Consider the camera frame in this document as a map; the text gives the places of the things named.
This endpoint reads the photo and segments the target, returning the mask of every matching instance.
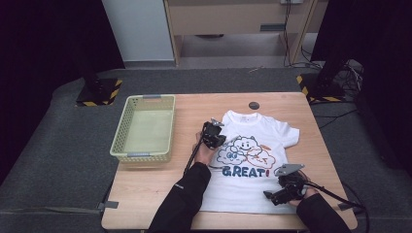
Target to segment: wooden tabletop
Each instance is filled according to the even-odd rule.
[[[258,102],[259,109],[249,108]],[[188,163],[195,133],[213,117],[222,120],[228,110],[240,114],[261,113],[286,121],[300,130],[297,145],[287,148],[289,163],[304,164],[302,171],[311,181],[346,198],[330,159],[324,139],[306,97],[300,92],[216,93],[176,95],[172,158],[160,166],[120,163],[108,201],[119,202],[116,209],[106,208],[102,218],[105,229],[148,229],[165,196],[179,180]],[[341,212],[339,201],[325,195],[349,228],[358,223],[352,211]],[[199,212],[192,229],[305,229],[297,215],[250,215]]]

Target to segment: white t-shirt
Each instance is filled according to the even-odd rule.
[[[212,178],[200,211],[295,213],[290,205],[273,205],[263,192],[281,189],[274,172],[288,163],[285,148],[297,144],[299,130],[258,113],[228,111],[222,123],[221,135],[226,136],[226,142],[210,164]]]

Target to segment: plastic basket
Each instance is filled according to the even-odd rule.
[[[110,155],[122,162],[170,161],[174,115],[174,95],[129,96]]]

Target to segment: gray carpet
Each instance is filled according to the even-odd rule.
[[[114,70],[101,78],[123,81],[111,106],[75,107],[83,80],[58,88],[51,106],[0,187],[0,232],[104,232],[100,214],[29,209],[70,207],[95,211],[116,173],[109,154],[125,99],[137,94],[300,91],[295,77],[306,69]],[[315,116],[338,116],[353,104],[312,107]],[[318,117],[319,125],[330,118]],[[339,177],[370,214],[370,232],[412,232],[412,179],[388,168],[352,113],[321,132]],[[364,215],[358,216],[364,232]]]

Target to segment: white cabinet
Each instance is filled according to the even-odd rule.
[[[163,0],[102,0],[123,61],[173,61]]]

